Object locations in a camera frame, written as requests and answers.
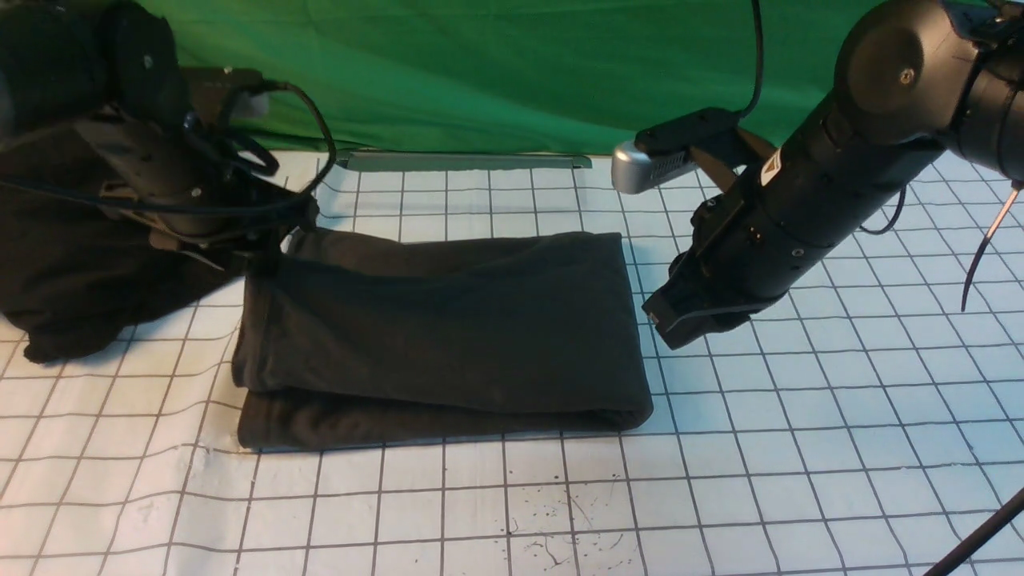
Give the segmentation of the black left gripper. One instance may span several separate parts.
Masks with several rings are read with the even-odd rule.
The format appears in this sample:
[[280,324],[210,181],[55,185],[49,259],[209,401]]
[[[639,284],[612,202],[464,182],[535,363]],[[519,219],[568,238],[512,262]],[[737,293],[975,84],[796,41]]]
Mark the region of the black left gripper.
[[282,256],[282,242],[296,230],[313,230],[319,215],[311,193],[269,182],[228,186],[217,197],[223,214],[204,214],[201,206],[184,213],[152,211],[146,199],[120,182],[103,186],[100,198],[128,203],[128,209],[102,210],[110,218],[150,227],[151,247],[222,272],[272,268]]

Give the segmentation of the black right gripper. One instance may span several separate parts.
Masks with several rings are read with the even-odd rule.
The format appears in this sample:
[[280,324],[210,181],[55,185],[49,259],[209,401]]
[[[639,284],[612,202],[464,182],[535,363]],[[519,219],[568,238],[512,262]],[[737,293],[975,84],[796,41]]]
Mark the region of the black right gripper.
[[642,306],[669,349],[732,331],[790,291],[790,263],[778,252],[782,234],[757,201],[720,194],[691,223],[691,246]]

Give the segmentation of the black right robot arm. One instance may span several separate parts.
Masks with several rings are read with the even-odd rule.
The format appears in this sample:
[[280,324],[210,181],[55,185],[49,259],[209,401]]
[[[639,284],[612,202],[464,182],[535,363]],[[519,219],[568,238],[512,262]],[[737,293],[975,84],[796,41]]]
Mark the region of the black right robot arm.
[[772,147],[705,108],[620,146],[637,194],[702,169],[720,194],[643,311],[670,349],[746,323],[951,152],[1022,186],[1022,4],[885,1],[855,23],[833,86]]

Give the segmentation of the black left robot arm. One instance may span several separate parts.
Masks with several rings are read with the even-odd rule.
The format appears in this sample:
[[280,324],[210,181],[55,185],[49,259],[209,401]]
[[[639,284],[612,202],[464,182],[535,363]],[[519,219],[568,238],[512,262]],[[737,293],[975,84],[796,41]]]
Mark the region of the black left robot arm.
[[223,269],[272,262],[282,241],[317,225],[319,171],[302,190],[275,186],[278,157],[237,118],[295,94],[337,157],[310,96],[244,68],[186,68],[169,22],[135,1],[2,4],[2,148],[73,128],[117,178],[98,193],[3,178],[4,186],[102,208],[150,227],[154,248]]

